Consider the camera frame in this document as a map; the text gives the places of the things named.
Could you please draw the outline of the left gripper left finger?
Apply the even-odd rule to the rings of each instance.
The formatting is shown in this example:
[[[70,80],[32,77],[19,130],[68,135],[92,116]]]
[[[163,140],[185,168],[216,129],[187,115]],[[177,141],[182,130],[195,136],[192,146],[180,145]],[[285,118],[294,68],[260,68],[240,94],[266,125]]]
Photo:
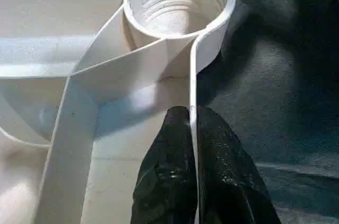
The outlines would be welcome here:
[[[184,106],[166,111],[162,126],[142,160],[131,208],[132,223],[194,223],[197,178]]]

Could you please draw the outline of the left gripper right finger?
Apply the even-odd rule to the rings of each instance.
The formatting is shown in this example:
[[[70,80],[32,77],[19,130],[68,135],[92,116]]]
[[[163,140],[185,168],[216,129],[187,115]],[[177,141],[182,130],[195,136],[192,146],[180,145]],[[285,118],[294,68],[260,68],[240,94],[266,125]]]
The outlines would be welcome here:
[[[199,214],[201,223],[280,223],[251,156],[228,123],[198,108]]]

